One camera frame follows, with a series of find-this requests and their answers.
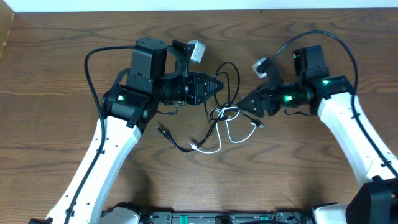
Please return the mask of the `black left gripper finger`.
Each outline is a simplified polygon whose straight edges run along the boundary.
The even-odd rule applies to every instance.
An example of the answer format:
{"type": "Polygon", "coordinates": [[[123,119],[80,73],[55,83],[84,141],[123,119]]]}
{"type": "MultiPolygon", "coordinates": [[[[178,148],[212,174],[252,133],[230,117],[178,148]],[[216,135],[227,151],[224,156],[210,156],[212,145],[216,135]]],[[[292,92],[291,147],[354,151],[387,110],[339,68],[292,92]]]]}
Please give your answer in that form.
{"type": "Polygon", "coordinates": [[[224,85],[210,85],[206,84],[204,86],[204,97],[203,101],[206,102],[208,101],[212,96],[217,94],[220,90],[222,90],[224,85]]]}
{"type": "Polygon", "coordinates": [[[203,75],[204,81],[203,84],[205,89],[223,89],[224,84],[222,81],[217,80],[214,77],[211,77],[207,74],[203,75]]]}

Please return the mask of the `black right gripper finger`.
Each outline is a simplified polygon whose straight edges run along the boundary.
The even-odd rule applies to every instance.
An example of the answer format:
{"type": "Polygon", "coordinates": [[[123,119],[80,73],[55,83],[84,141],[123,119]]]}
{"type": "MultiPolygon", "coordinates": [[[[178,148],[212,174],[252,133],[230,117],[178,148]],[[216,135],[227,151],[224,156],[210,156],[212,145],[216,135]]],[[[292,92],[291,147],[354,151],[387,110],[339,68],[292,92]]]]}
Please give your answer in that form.
{"type": "Polygon", "coordinates": [[[267,104],[265,101],[240,101],[238,102],[238,108],[254,116],[263,118],[266,115],[267,104]]]}
{"type": "Polygon", "coordinates": [[[238,106],[260,105],[264,106],[266,103],[266,87],[260,86],[251,91],[247,96],[240,100],[238,106]]]}

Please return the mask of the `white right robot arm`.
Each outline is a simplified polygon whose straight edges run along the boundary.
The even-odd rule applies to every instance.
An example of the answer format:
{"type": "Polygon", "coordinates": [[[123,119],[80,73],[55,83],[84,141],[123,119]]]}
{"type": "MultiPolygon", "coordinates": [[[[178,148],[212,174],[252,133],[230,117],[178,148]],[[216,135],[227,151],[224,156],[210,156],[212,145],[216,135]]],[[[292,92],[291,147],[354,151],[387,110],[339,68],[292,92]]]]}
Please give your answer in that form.
{"type": "Polygon", "coordinates": [[[253,66],[267,83],[238,102],[257,117],[274,116],[281,108],[309,105],[342,148],[359,186],[347,205],[332,203],[305,212],[301,223],[397,223],[397,157],[363,113],[354,88],[344,75],[331,76],[322,47],[294,50],[297,82],[282,81],[268,58],[253,66]]]}

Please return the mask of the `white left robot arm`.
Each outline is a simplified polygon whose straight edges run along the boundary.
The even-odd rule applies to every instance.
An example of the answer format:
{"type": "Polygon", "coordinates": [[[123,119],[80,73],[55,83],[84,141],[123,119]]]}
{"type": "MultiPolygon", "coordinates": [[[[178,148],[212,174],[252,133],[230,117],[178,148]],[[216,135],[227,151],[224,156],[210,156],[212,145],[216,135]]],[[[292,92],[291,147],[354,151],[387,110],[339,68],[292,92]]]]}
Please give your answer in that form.
{"type": "Polygon", "coordinates": [[[141,214],[124,206],[103,211],[128,154],[160,104],[200,105],[223,88],[215,78],[190,71],[206,49],[197,40],[168,44],[145,37],[131,48],[131,66],[102,98],[95,98],[99,119],[91,144],[45,223],[140,223],[141,214]]]}

